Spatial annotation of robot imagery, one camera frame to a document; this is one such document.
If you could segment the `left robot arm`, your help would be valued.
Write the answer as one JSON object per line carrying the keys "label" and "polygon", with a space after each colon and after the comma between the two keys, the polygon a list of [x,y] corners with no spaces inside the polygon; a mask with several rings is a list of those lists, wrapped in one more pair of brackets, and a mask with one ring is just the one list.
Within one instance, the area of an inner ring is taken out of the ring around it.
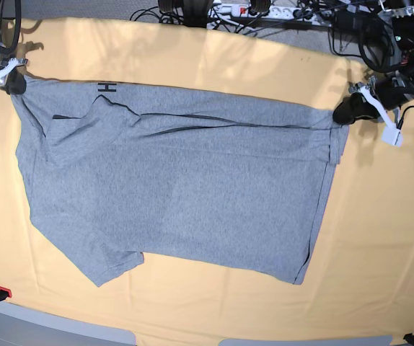
{"label": "left robot arm", "polygon": [[332,25],[356,36],[359,55],[374,72],[367,84],[350,87],[333,120],[339,125],[381,121],[380,111],[361,93],[366,88],[386,111],[396,113],[394,127],[401,129],[414,100],[414,1],[380,1],[371,13],[336,12]]}

